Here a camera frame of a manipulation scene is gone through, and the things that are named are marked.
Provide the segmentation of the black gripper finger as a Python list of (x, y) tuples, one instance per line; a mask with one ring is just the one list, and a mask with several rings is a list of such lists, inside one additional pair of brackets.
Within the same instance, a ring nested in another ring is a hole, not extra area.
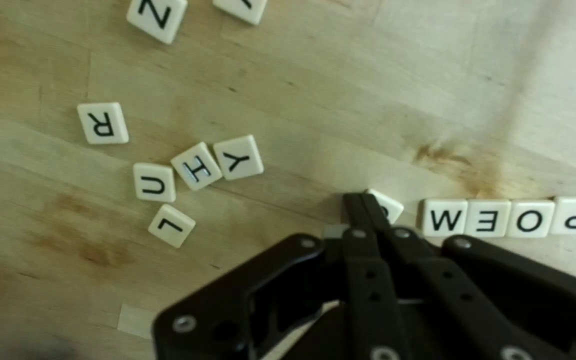
[(352, 229), (364, 229), (372, 233), (388, 230), (391, 223), (372, 194), (367, 193), (351, 193), (342, 196), (344, 205), (344, 221)]

